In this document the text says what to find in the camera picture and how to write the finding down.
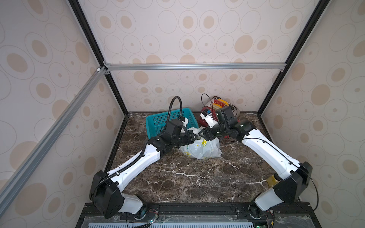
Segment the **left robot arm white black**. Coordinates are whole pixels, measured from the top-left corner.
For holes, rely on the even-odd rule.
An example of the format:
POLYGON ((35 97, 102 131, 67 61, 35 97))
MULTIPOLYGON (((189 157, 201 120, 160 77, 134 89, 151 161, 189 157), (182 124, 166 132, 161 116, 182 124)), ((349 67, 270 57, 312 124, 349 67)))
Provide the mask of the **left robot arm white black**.
POLYGON ((104 218, 109 219, 118 213, 130 213, 139 219, 145 216, 147 204, 136 195, 123 193, 123 190, 173 148, 195 141, 193 131, 186 128, 188 122, 185 117, 167 121, 162 132, 147 140, 142 150, 127 162, 107 173, 99 171, 94 175, 89 198, 104 218))

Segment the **white plastic bag lemon print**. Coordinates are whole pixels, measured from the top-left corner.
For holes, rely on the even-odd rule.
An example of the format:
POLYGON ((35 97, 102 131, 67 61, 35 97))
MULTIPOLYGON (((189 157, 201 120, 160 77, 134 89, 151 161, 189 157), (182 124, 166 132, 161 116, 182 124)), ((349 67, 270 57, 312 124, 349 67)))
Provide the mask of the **white plastic bag lemon print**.
POLYGON ((195 140, 192 144, 179 148, 184 155, 199 160, 220 157, 222 152, 218 138, 212 141, 206 141, 202 137, 195 140))

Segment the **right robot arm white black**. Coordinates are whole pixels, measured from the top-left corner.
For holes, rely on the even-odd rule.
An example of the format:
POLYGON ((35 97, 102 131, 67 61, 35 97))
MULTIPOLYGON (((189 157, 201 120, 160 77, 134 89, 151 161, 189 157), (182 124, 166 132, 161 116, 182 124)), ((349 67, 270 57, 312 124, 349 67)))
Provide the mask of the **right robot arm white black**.
POLYGON ((248 119, 238 120, 230 107, 216 110, 217 117, 204 110, 200 116, 208 124, 199 132, 206 141, 217 137, 234 138, 251 148, 276 172, 278 180, 270 189, 258 194, 249 204, 250 216, 260 219, 266 211, 281 203, 294 203, 308 187, 312 166, 301 163, 270 142, 248 119))

